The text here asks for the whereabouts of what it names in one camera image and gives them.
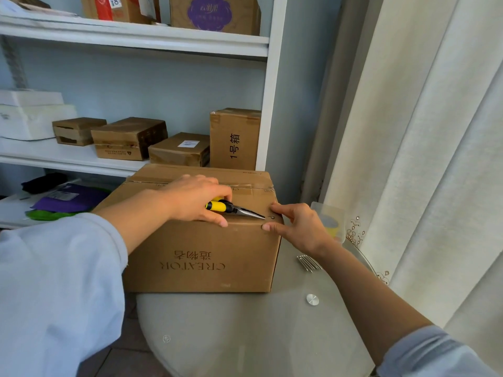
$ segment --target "red label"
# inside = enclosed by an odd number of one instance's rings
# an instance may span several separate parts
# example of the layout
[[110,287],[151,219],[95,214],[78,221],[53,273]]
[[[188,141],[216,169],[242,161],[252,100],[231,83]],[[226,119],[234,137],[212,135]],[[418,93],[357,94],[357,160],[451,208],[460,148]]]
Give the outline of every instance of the red label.
[[97,18],[113,21],[112,7],[109,0],[95,0]]

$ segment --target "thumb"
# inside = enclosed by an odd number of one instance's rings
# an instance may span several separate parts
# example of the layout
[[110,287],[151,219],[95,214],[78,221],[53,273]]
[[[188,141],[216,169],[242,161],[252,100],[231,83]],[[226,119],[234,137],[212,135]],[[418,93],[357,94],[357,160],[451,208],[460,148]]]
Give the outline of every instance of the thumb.
[[265,231],[269,231],[271,233],[279,234],[282,237],[286,237],[288,234],[290,234],[290,231],[292,228],[279,224],[277,222],[268,222],[266,224],[262,225],[262,229]]
[[227,226],[229,226],[229,223],[223,217],[223,215],[219,215],[218,213],[211,212],[206,209],[204,209],[202,211],[201,215],[199,216],[199,220],[211,222],[211,223],[217,224],[223,228],[226,228]]

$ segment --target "yellow and black handle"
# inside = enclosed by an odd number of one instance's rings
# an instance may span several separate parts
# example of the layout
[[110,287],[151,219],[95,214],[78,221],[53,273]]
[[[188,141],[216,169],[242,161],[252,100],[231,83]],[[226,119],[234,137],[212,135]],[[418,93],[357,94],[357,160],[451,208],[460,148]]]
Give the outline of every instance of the yellow and black handle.
[[219,199],[218,201],[210,201],[204,207],[207,210],[220,213],[232,213],[234,211],[234,206],[232,202],[226,199]]

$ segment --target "sleeve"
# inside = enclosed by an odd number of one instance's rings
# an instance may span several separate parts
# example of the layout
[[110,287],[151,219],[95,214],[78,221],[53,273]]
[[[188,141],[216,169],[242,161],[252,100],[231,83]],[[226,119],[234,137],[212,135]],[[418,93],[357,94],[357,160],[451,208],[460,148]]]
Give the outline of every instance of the sleeve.
[[471,348],[437,326],[418,329],[399,340],[377,373],[381,377],[498,377]]
[[127,249],[82,213],[0,234],[0,363],[8,376],[75,376],[121,333]]

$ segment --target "white label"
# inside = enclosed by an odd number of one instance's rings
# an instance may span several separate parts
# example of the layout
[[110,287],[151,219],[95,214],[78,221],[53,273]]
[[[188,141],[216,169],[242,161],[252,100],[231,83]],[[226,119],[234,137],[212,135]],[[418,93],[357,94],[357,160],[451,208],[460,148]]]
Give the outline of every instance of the white label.
[[110,8],[122,8],[121,0],[108,0],[110,2]]
[[184,140],[182,144],[179,145],[181,148],[193,148],[199,144],[197,140]]
[[54,199],[60,199],[61,201],[70,201],[77,197],[79,194],[78,193],[70,193],[70,192],[62,192],[60,190],[57,190],[55,192],[52,192],[50,195],[47,197],[51,197]]
[[155,19],[154,0],[138,0],[140,4],[140,13],[144,16]]

